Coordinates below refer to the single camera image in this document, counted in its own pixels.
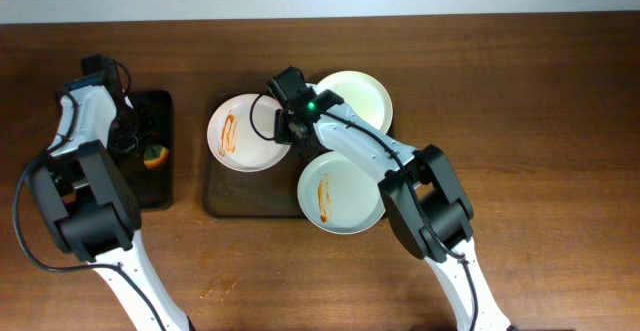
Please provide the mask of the orange green sponge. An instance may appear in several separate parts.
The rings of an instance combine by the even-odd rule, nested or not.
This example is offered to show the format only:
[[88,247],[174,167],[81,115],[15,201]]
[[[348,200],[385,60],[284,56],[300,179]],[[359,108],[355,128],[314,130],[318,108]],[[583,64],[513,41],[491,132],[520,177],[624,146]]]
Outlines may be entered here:
[[161,145],[146,146],[143,152],[143,163],[147,169],[158,169],[168,162],[170,151]]

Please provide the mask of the pinkish white plate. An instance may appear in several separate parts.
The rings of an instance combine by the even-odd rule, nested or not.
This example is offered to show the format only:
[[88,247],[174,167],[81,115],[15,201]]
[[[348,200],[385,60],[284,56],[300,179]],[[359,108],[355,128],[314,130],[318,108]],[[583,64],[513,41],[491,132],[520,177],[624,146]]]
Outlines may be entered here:
[[258,94],[242,94],[223,102],[212,114],[207,126],[207,143],[213,157],[225,167],[240,172],[266,170],[281,161],[290,150],[289,145],[277,144],[258,136],[274,135],[275,112],[279,103],[269,97],[261,97],[254,105],[253,122],[250,122],[251,105]]

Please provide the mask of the cream white plate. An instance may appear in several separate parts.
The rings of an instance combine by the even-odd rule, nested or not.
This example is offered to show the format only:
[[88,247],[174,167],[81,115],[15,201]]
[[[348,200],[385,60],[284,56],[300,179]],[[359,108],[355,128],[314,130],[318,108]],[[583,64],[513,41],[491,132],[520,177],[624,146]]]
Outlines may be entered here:
[[386,88],[374,77],[359,71],[339,71],[319,81],[315,91],[333,91],[370,125],[387,133],[393,120],[393,104]]

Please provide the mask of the pale green plate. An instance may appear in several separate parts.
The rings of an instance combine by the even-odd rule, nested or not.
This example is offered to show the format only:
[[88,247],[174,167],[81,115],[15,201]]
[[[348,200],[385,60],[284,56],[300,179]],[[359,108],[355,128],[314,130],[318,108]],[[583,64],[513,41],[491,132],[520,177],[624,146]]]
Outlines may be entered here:
[[316,157],[304,168],[297,199],[311,223],[333,234],[363,232],[385,214],[374,180],[334,151]]

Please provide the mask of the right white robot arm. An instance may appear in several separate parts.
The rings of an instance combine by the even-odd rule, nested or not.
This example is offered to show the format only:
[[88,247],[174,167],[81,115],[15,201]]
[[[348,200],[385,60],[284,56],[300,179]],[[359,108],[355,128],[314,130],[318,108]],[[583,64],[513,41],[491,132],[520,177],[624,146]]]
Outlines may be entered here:
[[341,97],[309,87],[272,90],[277,142],[316,141],[352,161],[377,184],[395,237],[426,262],[460,330],[511,330],[479,266],[473,208],[446,155],[405,145],[362,120]]

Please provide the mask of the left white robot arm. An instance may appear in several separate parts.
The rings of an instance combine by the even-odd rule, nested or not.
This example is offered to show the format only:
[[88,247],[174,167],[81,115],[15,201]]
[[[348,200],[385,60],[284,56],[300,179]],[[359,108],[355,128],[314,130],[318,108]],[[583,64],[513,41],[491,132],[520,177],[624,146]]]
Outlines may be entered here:
[[22,172],[55,245],[79,265],[49,266],[52,273],[96,272],[138,330],[190,330],[146,253],[136,197],[107,151],[112,123],[130,110],[122,88],[92,78],[64,86],[54,141]]

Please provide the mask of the black rectangular tray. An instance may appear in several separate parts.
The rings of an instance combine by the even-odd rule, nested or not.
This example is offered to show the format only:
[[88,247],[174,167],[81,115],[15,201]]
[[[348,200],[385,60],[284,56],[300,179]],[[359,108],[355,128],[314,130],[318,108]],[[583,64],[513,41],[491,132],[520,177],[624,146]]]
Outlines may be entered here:
[[[165,90],[134,92],[129,98],[139,115],[139,147],[129,154],[108,151],[140,209],[166,209],[173,201],[173,99]],[[168,162],[158,169],[147,169],[143,163],[143,152],[149,145],[161,145],[170,151]]]

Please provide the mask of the brown serving tray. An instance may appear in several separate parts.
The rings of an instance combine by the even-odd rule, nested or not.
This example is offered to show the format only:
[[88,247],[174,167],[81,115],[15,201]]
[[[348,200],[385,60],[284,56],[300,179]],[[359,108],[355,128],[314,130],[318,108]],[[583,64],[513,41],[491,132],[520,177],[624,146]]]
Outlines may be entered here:
[[244,173],[225,167],[203,147],[201,206],[216,219],[302,219],[297,184],[304,168],[326,148],[292,148],[274,166]]

